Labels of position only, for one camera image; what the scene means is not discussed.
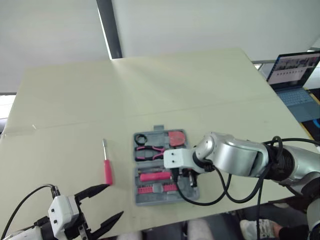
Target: cable connector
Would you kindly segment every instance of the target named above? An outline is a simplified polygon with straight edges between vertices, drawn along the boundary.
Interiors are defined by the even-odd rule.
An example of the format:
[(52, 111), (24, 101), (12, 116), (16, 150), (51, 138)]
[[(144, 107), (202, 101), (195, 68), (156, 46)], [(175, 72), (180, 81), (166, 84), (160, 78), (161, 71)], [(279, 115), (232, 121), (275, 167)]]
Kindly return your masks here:
[(174, 183), (177, 183), (178, 182), (178, 177), (179, 177), (179, 168), (178, 167), (172, 168), (171, 169), (171, 173), (172, 173), (172, 181)]
[(51, 195), (52, 195), (52, 198), (54, 199), (55, 197), (57, 196), (60, 196), (60, 191), (58, 189), (58, 186), (53, 186), (51, 188)]

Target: beige table surface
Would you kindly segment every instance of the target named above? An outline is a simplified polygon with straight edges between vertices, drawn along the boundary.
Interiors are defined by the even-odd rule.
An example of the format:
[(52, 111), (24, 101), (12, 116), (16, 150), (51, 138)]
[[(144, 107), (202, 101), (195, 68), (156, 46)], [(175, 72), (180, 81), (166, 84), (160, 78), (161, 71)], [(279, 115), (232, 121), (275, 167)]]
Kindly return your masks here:
[[(30, 69), (0, 140), (0, 230), (18, 202), (51, 183), (65, 195), (104, 181), (102, 139), (107, 139), (114, 185), (83, 201), (94, 230), (111, 215), (123, 216), (105, 236), (118, 235), (255, 205), (224, 198), (213, 206), (187, 202), (136, 206), (133, 195), (133, 134), (154, 125), (185, 129), (190, 145), (208, 131), (262, 142), (273, 136), (308, 136), (237, 48), (158, 57), (123, 58)], [(311, 144), (292, 143), (311, 151)], [(230, 194), (247, 196), (257, 179), (234, 176)], [(198, 178), (200, 199), (217, 198), (214, 172)], [(291, 196), (266, 180), (262, 202)], [(45, 216), (49, 190), (30, 198), (9, 232)]]

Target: white wall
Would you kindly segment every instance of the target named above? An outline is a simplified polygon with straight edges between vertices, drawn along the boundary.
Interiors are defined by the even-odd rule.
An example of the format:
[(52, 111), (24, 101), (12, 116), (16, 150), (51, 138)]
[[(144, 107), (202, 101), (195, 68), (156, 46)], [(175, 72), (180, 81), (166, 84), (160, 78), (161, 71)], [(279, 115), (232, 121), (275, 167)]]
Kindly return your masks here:
[(95, 0), (0, 0), (0, 93), (28, 67), (106, 59)]
[(252, 60), (303, 52), (320, 0), (113, 0), (125, 57), (241, 47)]

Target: black cable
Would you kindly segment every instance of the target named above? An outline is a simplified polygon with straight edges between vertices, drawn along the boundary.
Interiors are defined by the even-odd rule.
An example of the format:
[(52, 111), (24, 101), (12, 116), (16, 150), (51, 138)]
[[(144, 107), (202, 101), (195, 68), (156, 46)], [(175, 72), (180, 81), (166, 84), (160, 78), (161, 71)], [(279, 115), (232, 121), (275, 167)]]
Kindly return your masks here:
[[(231, 177), (232, 175), (229, 174), (228, 176), (228, 180), (227, 180), (227, 183), (226, 183), (226, 189), (229, 189), (229, 186), (230, 186), (230, 182), (231, 182)], [(197, 201), (192, 201), (190, 200), (189, 198), (187, 198), (181, 191), (181, 189), (179, 188), (179, 185), (178, 185), (178, 182), (175, 182), (175, 185), (176, 185), (176, 188), (177, 188), (177, 191), (179, 192), (180, 196), (185, 200), (187, 201), (188, 203), (191, 203), (191, 204), (194, 204), (194, 205), (198, 205), (198, 206), (210, 206), (210, 205), (213, 205), (213, 204), (216, 204), (218, 203), (225, 195), (226, 195), (226, 191), (223, 190), (223, 193), (214, 201), (211, 201), (211, 202), (197, 202)]]
[(2, 236), (1, 236), (1, 240), (6, 237), (6, 234), (7, 234), (8, 230), (9, 230), (9, 227), (10, 227), (10, 225), (11, 225), (11, 223), (12, 223), (15, 215), (17, 214), (18, 210), (19, 210), (20, 207), (22, 206), (22, 204), (24, 204), (24, 202), (25, 202), (31, 195), (33, 195), (35, 192), (37, 192), (37, 191), (39, 191), (40, 189), (43, 189), (43, 188), (51, 188), (51, 189), (54, 189), (55, 186), (52, 185), (52, 184), (44, 184), (44, 185), (36, 188), (36, 189), (33, 190), (32, 192), (30, 192), (30, 193), (18, 204), (18, 206), (17, 206), (17, 207), (15, 208), (15, 210), (13, 211), (11, 217), (9, 218), (9, 221), (7, 222), (7, 224), (6, 224), (6, 226), (5, 226), (4, 230), (3, 230), (3, 234), (2, 234)]
[(258, 194), (258, 203), (256, 205), (256, 239), (260, 240), (260, 202), (261, 202), (261, 195), (262, 195), (262, 187), (264, 185), (264, 181), (262, 180), (261, 187), (259, 189), (259, 194)]
[[(264, 144), (272, 144), (276, 143), (277, 140), (271, 140), (271, 141), (265, 141), (263, 142)], [(298, 138), (298, 137), (291, 137), (291, 138), (283, 138), (282, 142), (305, 142), (305, 143), (310, 143), (314, 145), (320, 146), (319, 141), (311, 140), (311, 139), (306, 139), (306, 138)]]
[(267, 165), (267, 167), (265, 168), (265, 170), (263, 171), (263, 173), (262, 173), (261, 176), (259, 177), (258, 181), (256, 182), (253, 191), (252, 191), (247, 197), (245, 197), (244, 199), (240, 199), (240, 200), (234, 199), (232, 196), (230, 196), (230, 194), (228, 193), (228, 190), (226, 189), (226, 186), (225, 186), (225, 183), (224, 183), (223, 179), (221, 179), (221, 177), (220, 177), (220, 176), (222, 176), (221, 173), (220, 173), (220, 171), (218, 170), (217, 173), (219, 174), (219, 177), (220, 177), (220, 180), (221, 180), (221, 184), (222, 184), (222, 187), (223, 187), (223, 189), (224, 189), (224, 191), (225, 191), (226, 196), (227, 196), (232, 202), (234, 202), (234, 203), (236, 203), (236, 204), (243, 204), (243, 203), (246, 203), (246, 202), (250, 201), (251, 199), (253, 199), (253, 198), (255, 197), (255, 195), (257, 194), (257, 192), (258, 192), (258, 190), (259, 190), (259, 188), (261, 187), (261, 184), (262, 184), (265, 176), (266, 176), (267, 173), (269, 172), (270, 168), (271, 168), (271, 165), (270, 165), (270, 164)]

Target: sneaker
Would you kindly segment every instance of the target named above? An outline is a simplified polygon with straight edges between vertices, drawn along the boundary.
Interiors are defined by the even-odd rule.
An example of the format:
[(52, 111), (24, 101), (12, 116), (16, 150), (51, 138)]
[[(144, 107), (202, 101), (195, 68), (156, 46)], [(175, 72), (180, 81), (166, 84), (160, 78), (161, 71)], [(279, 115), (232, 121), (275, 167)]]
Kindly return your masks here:
[[(274, 222), (268, 219), (259, 219), (260, 238), (274, 238)], [(240, 229), (245, 240), (257, 240), (257, 222), (241, 220)]]

